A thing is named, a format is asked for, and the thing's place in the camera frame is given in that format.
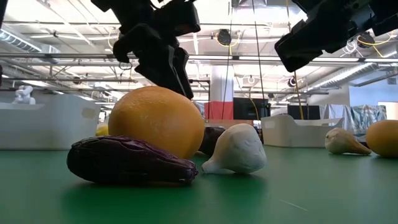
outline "purple eggplant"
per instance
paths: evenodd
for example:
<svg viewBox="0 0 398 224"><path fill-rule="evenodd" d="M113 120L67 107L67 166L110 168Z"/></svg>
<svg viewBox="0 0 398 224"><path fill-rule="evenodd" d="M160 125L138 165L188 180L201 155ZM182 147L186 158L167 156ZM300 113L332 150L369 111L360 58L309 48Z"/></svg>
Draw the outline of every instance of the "purple eggplant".
<svg viewBox="0 0 398 224"><path fill-rule="evenodd" d="M98 136L74 143L67 165L75 175L99 184L190 184L198 174L192 161L122 136Z"/></svg>

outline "ceiling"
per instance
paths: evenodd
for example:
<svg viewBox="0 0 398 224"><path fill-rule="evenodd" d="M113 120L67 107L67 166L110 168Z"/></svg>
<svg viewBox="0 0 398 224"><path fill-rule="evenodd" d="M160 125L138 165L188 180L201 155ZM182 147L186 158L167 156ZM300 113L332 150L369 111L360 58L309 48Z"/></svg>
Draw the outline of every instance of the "ceiling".
<svg viewBox="0 0 398 224"><path fill-rule="evenodd" d="M256 7L255 13L250 7L247 7L233 10L231 15L229 15L228 0L198 0L195 1L195 6L201 22L201 31L179 37L180 46L190 55L228 55L229 48L220 45L212 37L220 29L231 29L233 42L238 42L231 48L232 55L276 56L274 44L289 32L287 26L289 19L284 0L268 0L267 6ZM289 11L292 24L305 18L305 13L293 3L290 3ZM52 45L59 49L60 53L66 54L111 54L119 27L118 20L111 11L102 12L90 0L9 0L4 21L5 28L13 30L25 39ZM382 35L376 40L381 42L388 37L388 35ZM0 42L0 44L2 52L21 53L20 50L9 44L4 42ZM360 49L348 45L333 54L324 54L324 56L366 57L374 53L372 48ZM24 65L32 65L34 62L40 64L37 59L17 61ZM190 78L208 80L211 76L212 66L211 63L197 60L195 63L189 63L186 70ZM50 67L38 65L30 67L49 74ZM235 82L235 90L242 88L255 91L261 88L260 77L262 77L264 91L281 91L288 88L287 80L293 75L282 65L263 64L261 65L261 74L259 65L255 63L235 63L233 67L238 80ZM61 69L63 70L57 74L58 78L76 76L86 78L131 77L138 81L137 83L109 82L101 84L108 88L124 89L151 85L151 82L134 70L123 71L118 66L54 66L53 72ZM336 69L339 69L336 65L306 66L297 71L297 78L302 82L314 82ZM74 88L92 88L93 85L94 83L68 84L69 87ZM194 83L192 86L194 90L206 89L206 83ZM261 95L253 94L252 97L261 97ZM207 93L196 94L195 99L207 99Z"/></svg>

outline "orange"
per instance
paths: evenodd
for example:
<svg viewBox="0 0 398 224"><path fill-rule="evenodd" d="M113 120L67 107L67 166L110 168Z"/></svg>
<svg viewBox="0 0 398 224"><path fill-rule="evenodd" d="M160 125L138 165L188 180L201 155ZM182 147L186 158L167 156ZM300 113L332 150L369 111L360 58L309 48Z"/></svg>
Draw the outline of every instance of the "orange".
<svg viewBox="0 0 398 224"><path fill-rule="evenodd" d="M186 97L159 86L130 91L109 116L110 135L144 140L182 159L199 150L205 121Z"/></svg>

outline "garlic bulb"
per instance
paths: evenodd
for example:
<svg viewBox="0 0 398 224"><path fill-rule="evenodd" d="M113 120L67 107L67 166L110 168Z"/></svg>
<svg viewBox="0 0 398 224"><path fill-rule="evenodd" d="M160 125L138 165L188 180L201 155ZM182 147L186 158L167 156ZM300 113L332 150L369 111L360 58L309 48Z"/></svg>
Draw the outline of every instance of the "garlic bulb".
<svg viewBox="0 0 398 224"><path fill-rule="evenodd" d="M202 169L212 174L224 173L225 169L249 174L263 168L266 162L266 153L254 127L237 124L218 138L213 156Z"/></svg>
<svg viewBox="0 0 398 224"><path fill-rule="evenodd" d="M369 155L372 153L370 149L359 143L349 131L343 128L334 128L326 134L325 147L333 154Z"/></svg>

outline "white statue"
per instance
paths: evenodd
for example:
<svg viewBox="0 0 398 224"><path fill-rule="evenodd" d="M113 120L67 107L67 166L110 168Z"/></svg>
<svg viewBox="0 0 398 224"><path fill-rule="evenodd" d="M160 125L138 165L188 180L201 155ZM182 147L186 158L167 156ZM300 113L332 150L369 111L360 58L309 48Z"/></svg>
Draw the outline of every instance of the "white statue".
<svg viewBox="0 0 398 224"><path fill-rule="evenodd" d="M12 103L25 103L35 105L35 98L30 97L30 93L32 93L32 91L33 88L31 86L20 86L19 89L15 91L15 100Z"/></svg>

